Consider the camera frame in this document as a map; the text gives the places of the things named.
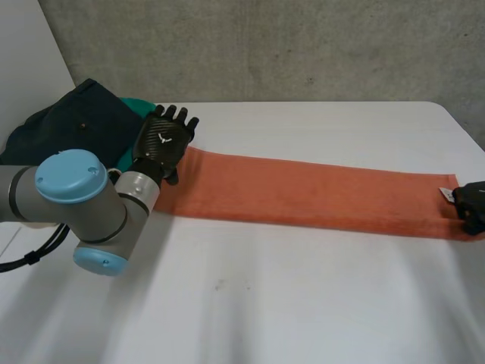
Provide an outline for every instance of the carbon fiber hand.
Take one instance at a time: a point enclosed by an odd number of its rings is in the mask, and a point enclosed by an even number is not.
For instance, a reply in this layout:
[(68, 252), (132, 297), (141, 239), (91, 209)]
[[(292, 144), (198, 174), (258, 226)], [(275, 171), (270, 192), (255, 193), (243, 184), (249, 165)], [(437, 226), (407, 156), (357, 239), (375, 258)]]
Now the carbon fiber hand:
[(146, 116), (138, 140), (133, 147), (133, 160), (139, 158), (157, 162), (169, 184), (177, 184), (177, 164), (182, 159), (187, 146), (194, 138), (198, 118), (192, 118), (185, 125), (187, 109), (181, 108), (175, 118), (175, 105), (158, 105)]

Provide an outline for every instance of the white table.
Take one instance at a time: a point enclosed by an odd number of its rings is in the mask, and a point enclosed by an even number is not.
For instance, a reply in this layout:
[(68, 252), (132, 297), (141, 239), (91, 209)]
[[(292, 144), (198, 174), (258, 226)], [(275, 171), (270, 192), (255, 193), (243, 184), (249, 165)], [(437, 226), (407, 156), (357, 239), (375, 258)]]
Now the white table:
[[(213, 152), (485, 180), (483, 151), (428, 102), (183, 105)], [(17, 225), (2, 229), (5, 245)], [(22, 228), (2, 261), (51, 231)], [(1, 364), (485, 361), (482, 243), (155, 213), (115, 279), (76, 267), (76, 244), (0, 275)]]

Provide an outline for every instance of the orange cloth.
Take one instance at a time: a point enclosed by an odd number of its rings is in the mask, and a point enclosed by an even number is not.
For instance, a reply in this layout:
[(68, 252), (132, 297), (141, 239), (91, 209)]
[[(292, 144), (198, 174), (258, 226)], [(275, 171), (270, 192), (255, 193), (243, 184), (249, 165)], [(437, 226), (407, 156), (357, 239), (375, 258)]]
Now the orange cloth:
[(439, 187), (452, 174), (411, 174), (221, 155), (189, 148), (180, 183), (164, 183), (158, 211), (192, 218), (290, 224), (472, 240)]

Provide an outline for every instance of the robotic hand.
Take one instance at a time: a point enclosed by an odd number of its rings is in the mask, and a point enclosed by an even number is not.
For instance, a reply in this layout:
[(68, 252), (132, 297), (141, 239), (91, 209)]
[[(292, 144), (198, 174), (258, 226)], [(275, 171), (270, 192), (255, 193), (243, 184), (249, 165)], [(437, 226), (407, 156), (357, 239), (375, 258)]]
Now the robotic hand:
[(185, 125), (187, 109), (181, 108), (174, 118), (176, 110), (171, 105), (163, 114), (164, 107), (158, 105), (154, 112), (147, 115), (133, 148), (133, 170), (153, 170), (157, 178), (166, 179), (170, 185), (178, 183), (177, 165), (194, 139), (199, 123), (198, 118), (192, 118)]
[[(133, 164), (115, 186), (91, 152), (71, 149), (39, 167), (0, 166), (0, 221), (65, 223), (80, 239), (78, 266), (100, 275), (119, 275), (160, 193), (161, 180), (177, 184), (177, 164), (192, 141), (198, 118), (185, 125), (187, 109), (164, 113), (157, 106), (142, 126)], [(25, 255), (28, 264), (42, 255)]]

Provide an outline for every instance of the dark green cloth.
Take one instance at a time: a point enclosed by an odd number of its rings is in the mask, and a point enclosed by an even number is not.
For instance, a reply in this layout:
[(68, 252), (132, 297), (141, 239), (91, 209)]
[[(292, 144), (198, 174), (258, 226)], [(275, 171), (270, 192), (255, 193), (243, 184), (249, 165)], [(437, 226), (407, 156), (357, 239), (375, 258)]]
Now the dark green cloth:
[[(142, 117), (142, 119), (145, 119), (146, 115), (155, 110), (155, 104), (152, 104), (151, 102), (145, 101), (145, 100), (140, 100), (140, 99), (127, 99), (127, 98), (121, 98), (121, 101), (127, 105), (131, 111), (136, 112), (139, 116)], [(133, 163), (132, 159), (132, 152), (133, 152), (133, 147), (130, 147), (118, 160), (118, 163), (116, 164), (116, 168), (119, 169), (122, 172), (125, 172), (128, 170), (128, 168), (131, 166)]]

